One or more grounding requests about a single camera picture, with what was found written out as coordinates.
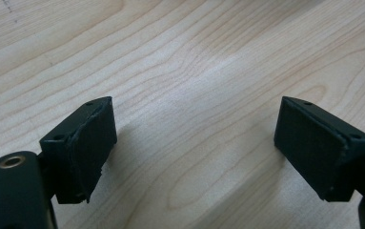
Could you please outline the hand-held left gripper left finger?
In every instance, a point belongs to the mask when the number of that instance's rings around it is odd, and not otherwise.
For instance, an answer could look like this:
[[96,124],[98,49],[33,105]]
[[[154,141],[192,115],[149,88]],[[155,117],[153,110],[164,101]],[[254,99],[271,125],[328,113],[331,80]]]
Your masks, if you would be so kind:
[[86,102],[39,140],[61,204],[88,201],[117,142],[112,99]]

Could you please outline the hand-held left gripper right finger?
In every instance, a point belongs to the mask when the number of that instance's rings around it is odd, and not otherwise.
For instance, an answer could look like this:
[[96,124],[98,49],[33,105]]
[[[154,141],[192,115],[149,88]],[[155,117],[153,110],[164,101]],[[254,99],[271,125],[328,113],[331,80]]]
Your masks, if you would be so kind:
[[365,133],[351,124],[284,96],[274,145],[321,199],[348,201],[354,191],[365,196]]

